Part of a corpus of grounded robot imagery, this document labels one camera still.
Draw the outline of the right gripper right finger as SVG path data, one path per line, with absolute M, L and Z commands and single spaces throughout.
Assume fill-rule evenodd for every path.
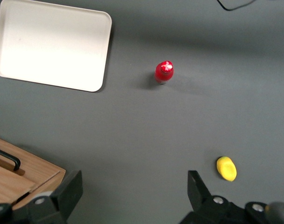
M 192 211 L 182 224 L 246 224 L 244 209 L 222 196 L 212 195 L 197 171 L 187 175 L 187 195 Z

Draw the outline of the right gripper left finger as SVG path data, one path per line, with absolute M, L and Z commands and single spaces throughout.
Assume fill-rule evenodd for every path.
M 31 224 L 65 224 L 83 194 L 82 172 L 72 171 L 51 193 L 41 193 L 27 204 Z

